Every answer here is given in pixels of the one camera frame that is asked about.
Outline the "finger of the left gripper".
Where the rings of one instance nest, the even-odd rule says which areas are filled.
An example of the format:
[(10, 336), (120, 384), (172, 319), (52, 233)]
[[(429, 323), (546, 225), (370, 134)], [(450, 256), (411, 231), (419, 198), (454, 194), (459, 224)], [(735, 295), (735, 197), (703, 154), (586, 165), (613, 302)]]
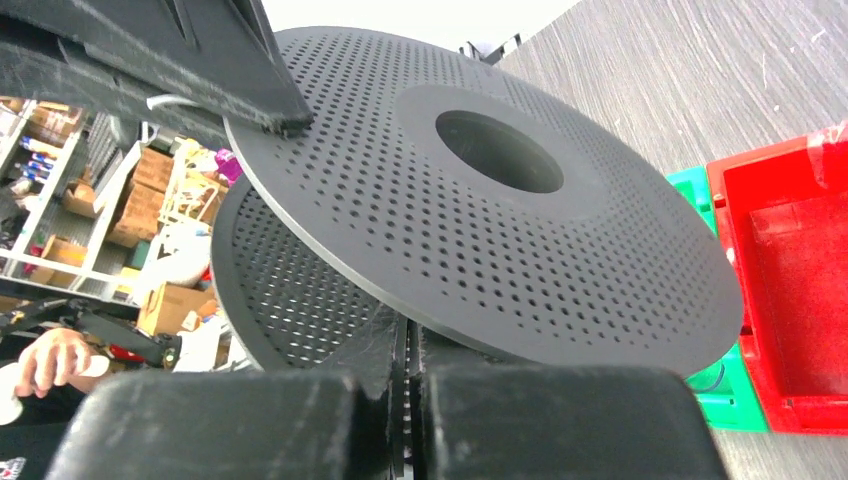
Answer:
[(258, 1), (5, 1), (1, 91), (206, 137), (313, 121)]

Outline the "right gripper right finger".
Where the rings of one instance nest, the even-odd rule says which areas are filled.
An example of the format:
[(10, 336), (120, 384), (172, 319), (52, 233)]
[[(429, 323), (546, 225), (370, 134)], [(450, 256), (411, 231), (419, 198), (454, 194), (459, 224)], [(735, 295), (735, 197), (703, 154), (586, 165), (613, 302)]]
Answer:
[(498, 362), (409, 327), (418, 479), (724, 479), (700, 407), (675, 374)]

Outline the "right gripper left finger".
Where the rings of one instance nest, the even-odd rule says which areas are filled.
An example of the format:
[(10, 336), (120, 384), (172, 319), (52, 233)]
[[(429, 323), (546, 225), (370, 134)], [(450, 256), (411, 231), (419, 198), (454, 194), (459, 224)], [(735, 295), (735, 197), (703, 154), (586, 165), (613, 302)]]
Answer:
[(82, 404), (51, 479), (389, 479), (407, 323), (380, 311), (311, 369), (133, 373)]

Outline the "grey perforated cable spool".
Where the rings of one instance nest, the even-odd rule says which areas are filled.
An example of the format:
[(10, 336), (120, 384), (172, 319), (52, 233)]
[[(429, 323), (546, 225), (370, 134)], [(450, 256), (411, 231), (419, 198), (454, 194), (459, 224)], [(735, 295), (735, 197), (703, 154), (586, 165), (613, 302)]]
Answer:
[(243, 171), (313, 252), (407, 318), (504, 359), (690, 376), (736, 342), (724, 250), (640, 154), (504, 71), (397, 35), (275, 36), (314, 113), (226, 124)]

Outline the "bystander's hand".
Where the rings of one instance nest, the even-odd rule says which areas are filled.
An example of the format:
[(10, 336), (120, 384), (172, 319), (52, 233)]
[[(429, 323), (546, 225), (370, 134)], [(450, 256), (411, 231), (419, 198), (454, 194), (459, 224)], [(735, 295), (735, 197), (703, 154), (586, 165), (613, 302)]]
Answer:
[(89, 368), (92, 357), (82, 333), (65, 328), (49, 330), (20, 353), (15, 393), (19, 397), (43, 398), (52, 388), (65, 385), (89, 393), (103, 379), (80, 376)]

